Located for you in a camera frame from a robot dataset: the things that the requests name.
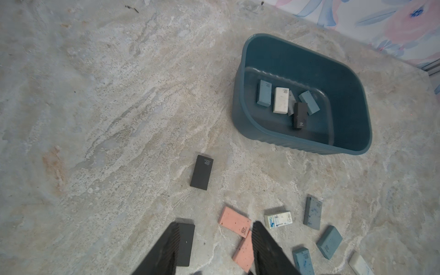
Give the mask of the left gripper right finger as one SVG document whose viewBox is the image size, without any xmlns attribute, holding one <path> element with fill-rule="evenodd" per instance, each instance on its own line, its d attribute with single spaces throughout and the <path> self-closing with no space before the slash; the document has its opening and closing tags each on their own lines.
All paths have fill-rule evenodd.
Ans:
<svg viewBox="0 0 440 275">
<path fill-rule="evenodd" d="M 256 275 L 300 275 L 260 221 L 253 223 L 252 246 Z"/>
</svg>

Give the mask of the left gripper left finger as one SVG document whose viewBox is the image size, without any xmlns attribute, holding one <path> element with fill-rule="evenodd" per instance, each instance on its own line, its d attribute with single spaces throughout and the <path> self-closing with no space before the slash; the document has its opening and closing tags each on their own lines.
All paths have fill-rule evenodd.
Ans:
<svg viewBox="0 0 440 275">
<path fill-rule="evenodd" d="M 176 222 L 172 222 L 132 274 L 174 275 L 177 266 L 179 243 L 179 226 Z"/>
</svg>

